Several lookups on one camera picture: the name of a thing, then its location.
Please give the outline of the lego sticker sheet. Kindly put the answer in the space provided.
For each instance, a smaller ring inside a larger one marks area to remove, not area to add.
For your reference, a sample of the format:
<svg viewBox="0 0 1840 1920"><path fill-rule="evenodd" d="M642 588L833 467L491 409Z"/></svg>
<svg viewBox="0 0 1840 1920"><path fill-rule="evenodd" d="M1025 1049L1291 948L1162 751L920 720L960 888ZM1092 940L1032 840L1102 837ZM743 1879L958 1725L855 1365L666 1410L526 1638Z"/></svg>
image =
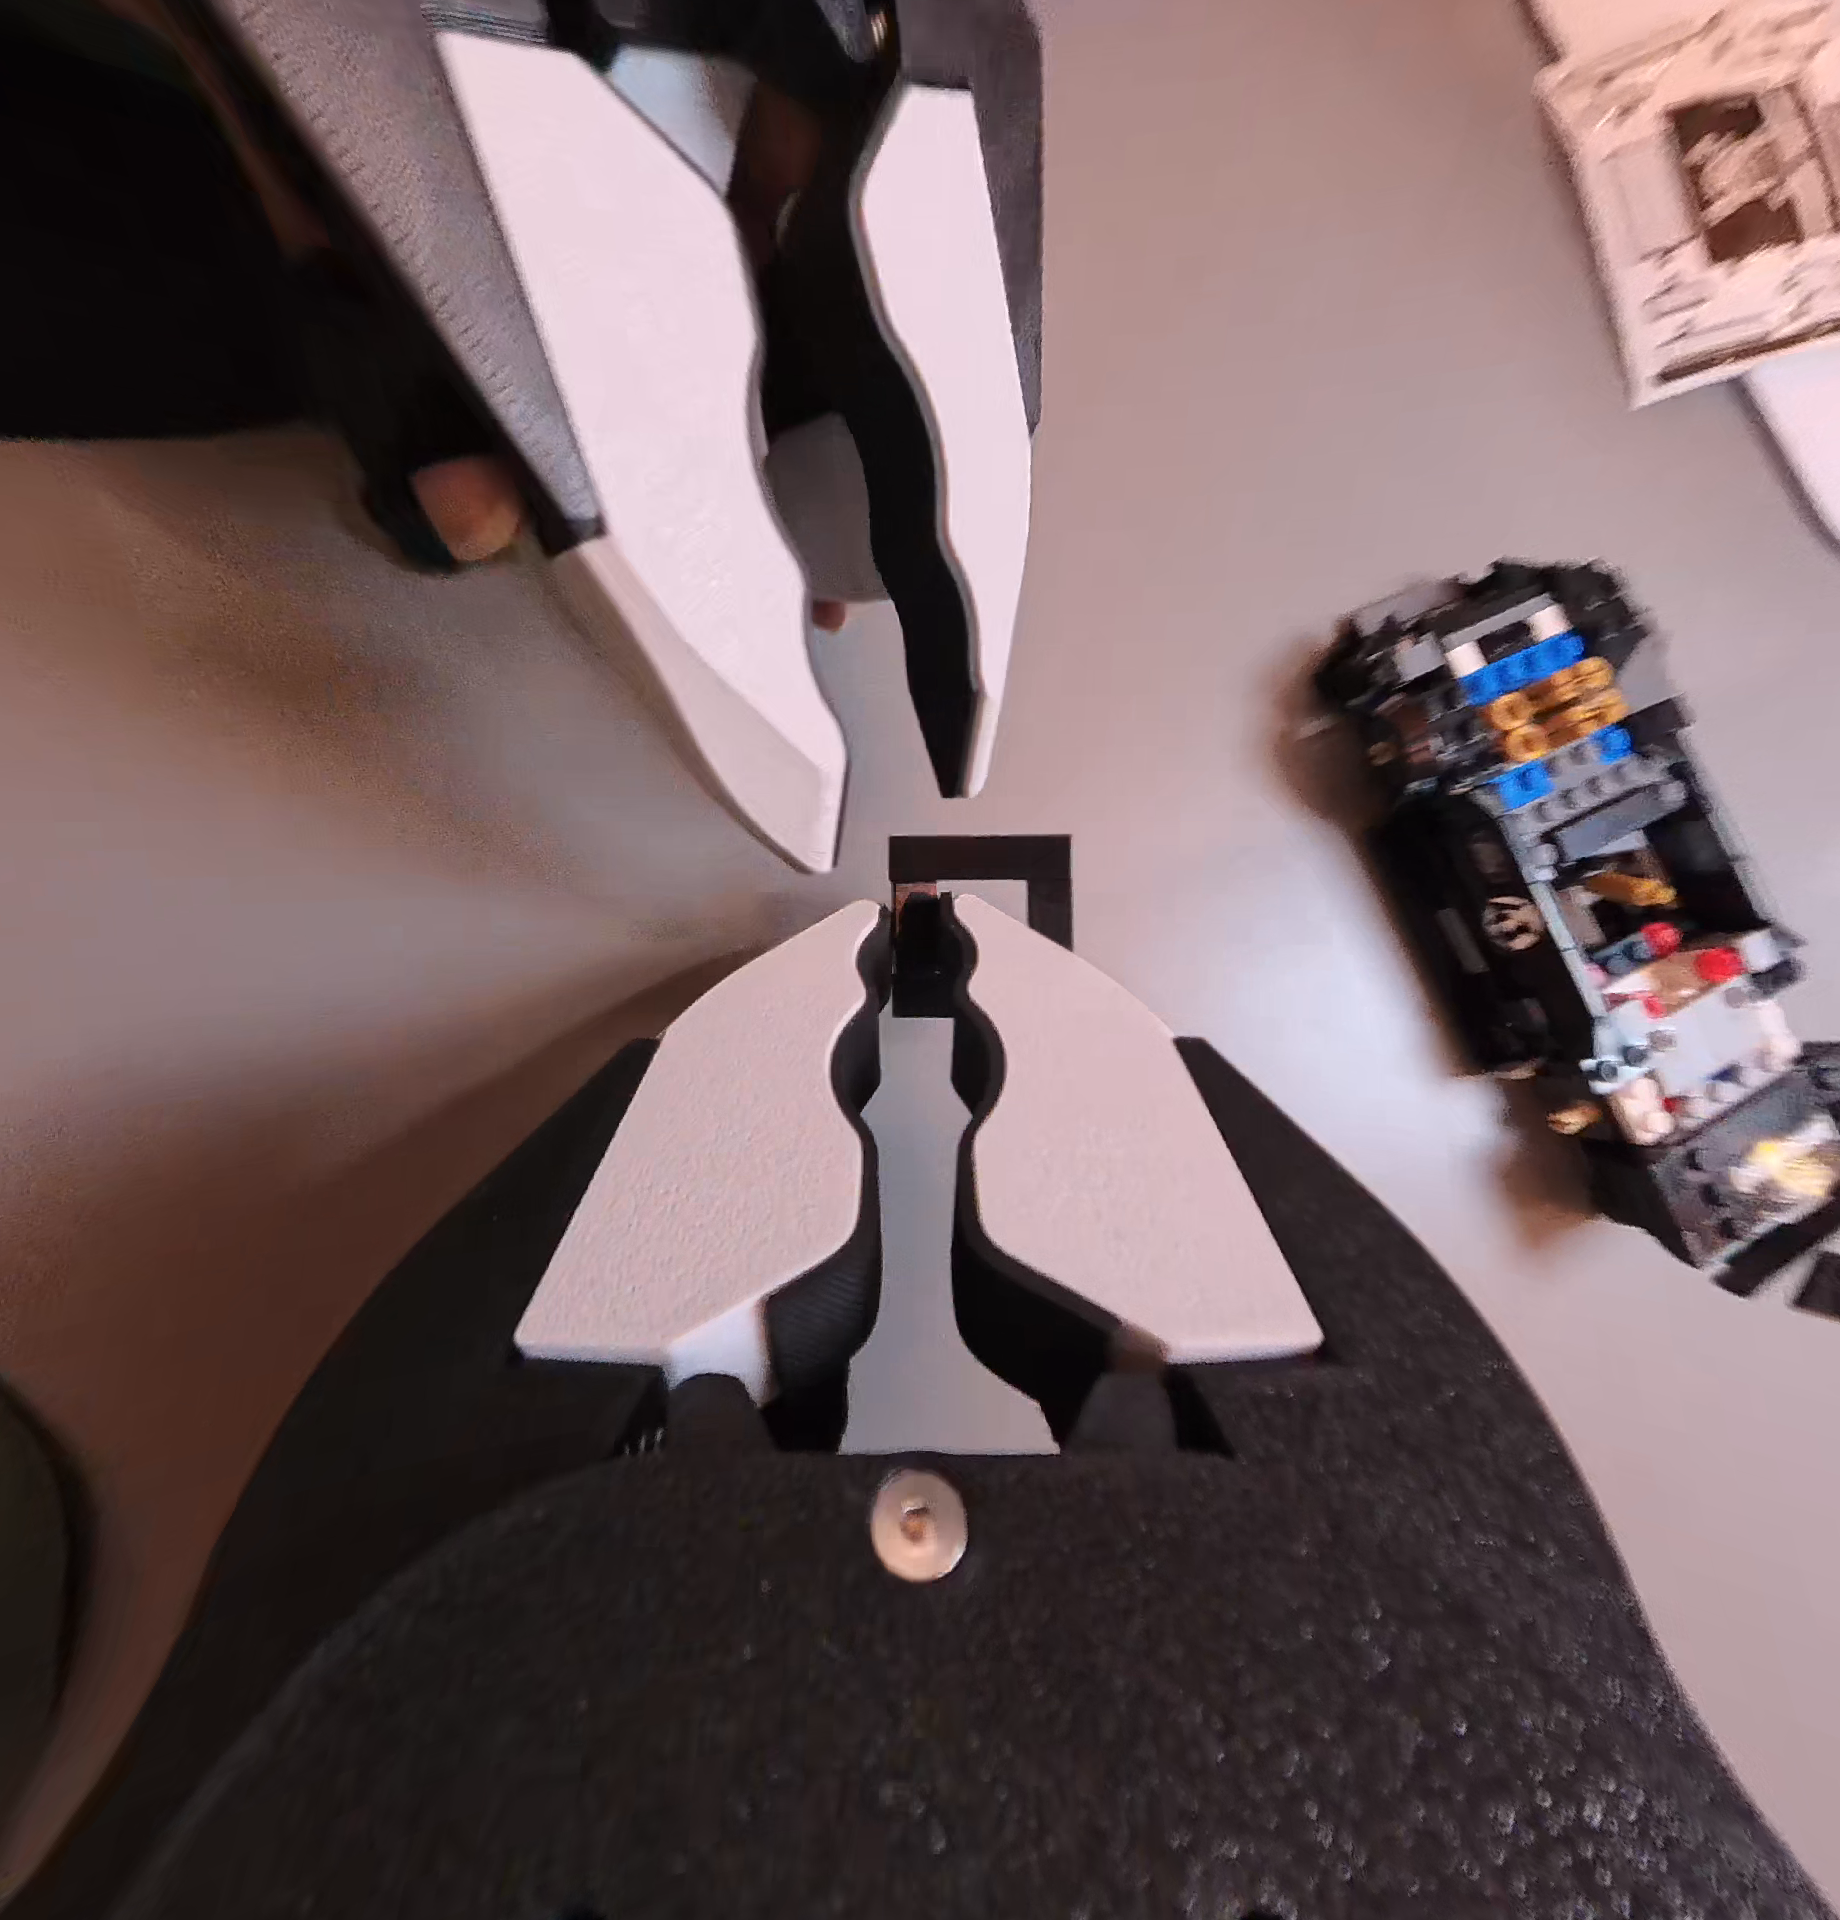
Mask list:
<svg viewBox="0 0 1840 1920"><path fill-rule="evenodd" d="M1840 1L1533 13L1630 400L1840 347Z"/></svg>

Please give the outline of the person's left hand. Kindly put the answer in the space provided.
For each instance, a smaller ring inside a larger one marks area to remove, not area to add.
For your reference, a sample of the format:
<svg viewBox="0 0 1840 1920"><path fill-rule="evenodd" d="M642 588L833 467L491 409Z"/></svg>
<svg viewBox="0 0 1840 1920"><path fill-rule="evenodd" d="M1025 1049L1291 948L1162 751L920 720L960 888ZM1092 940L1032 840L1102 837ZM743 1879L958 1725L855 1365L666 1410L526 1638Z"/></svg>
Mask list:
<svg viewBox="0 0 1840 1920"><path fill-rule="evenodd" d="M445 566L489 564L528 532L528 492L501 453L463 451L426 463L408 476L404 490L422 551Z"/></svg>

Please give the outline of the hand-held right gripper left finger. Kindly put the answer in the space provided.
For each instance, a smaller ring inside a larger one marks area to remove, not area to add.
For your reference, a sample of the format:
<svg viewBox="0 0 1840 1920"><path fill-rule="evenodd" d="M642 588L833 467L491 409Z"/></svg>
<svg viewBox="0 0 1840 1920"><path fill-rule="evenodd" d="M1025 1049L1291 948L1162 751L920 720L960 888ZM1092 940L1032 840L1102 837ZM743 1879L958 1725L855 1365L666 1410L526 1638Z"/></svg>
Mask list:
<svg viewBox="0 0 1840 1920"><path fill-rule="evenodd" d="M855 900L669 1022L516 1324L537 1360L634 1363L755 1404L845 1365L789 1288L835 1277L876 1222L863 1103L878 1076L888 913Z"/></svg>

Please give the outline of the person's green garment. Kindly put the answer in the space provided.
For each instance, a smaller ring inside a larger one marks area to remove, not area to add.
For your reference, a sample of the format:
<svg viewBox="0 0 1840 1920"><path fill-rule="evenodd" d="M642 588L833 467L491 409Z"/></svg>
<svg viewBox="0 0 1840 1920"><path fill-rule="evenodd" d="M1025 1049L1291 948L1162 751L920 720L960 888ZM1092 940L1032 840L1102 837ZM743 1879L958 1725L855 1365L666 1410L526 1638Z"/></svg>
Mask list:
<svg viewBox="0 0 1840 1920"><path fill-rule="evenodd" d="M65 1693L83 1534L86 1502L68 1452L0 1380L0 1840Z"/></svg>

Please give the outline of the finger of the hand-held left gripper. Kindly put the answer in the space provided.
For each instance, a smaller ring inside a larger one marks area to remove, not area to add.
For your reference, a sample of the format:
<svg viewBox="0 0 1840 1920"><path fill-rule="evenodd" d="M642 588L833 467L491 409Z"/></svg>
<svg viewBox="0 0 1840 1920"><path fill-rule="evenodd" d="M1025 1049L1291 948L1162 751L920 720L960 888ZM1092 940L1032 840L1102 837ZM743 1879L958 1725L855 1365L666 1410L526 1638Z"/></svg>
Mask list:
<svg viewBox="0 0 1840 1920"><path fill-rule="evenodd" d="M550 573L715 796L824 874L849 757L762 482L738 227L576 53L454 29L438 47L598 497L598 534Z"/></svg>
<svg viewBox="0 0 1840 1920"><path fill-rule="evenodd" d="M973 92L895 83L849 201L871 559L944 796L997 751L1029 556L1031 423Z"/></svg>

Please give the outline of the lego car model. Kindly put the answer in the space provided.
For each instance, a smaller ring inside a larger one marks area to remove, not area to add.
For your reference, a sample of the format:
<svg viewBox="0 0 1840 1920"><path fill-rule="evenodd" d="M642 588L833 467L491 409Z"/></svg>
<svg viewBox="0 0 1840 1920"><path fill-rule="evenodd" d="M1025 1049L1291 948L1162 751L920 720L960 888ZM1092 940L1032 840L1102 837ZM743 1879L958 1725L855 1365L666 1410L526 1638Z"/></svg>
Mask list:
<svg viewBox="0 0 1840 1920"><path fill-rule="evenodd" d="M1314 667L1368 856L1474 1069L1526 1081L1595 1212L1748 1299L1840 1231L1840 1041L1603 564L1502 559L1348 613Z"/></svg>

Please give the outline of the black lego frame assembly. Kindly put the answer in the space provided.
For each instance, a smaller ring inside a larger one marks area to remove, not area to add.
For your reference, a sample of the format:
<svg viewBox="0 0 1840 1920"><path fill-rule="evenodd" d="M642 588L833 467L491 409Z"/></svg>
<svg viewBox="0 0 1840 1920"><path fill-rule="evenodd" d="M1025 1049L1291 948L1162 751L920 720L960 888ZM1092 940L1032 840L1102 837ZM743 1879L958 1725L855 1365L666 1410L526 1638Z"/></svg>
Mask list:
<svg viewBox="0 0 1840 1920"><path fill-rule="evenodd" d="M888 841L893 959L892 1008L904 1019L949 1019L968 973L947 900L973 880L1017 880L1027 924L1073 947L1073 871L1067 834L893 836Z"/></svg>

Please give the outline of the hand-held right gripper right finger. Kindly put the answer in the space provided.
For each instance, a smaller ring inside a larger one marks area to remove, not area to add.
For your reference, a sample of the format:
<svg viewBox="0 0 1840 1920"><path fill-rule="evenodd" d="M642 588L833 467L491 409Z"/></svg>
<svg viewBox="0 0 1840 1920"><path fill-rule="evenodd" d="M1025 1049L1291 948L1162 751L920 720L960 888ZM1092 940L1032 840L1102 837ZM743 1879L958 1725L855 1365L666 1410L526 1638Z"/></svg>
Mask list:
<svg viewBox="0 0 1840 1920"><path fill-rule="evenodd" d="M975 1359L1040 1410L1112 1374L1314 1356L1321 1326L1173 1029L983 900L955 951L954 1304Z"/></svg>

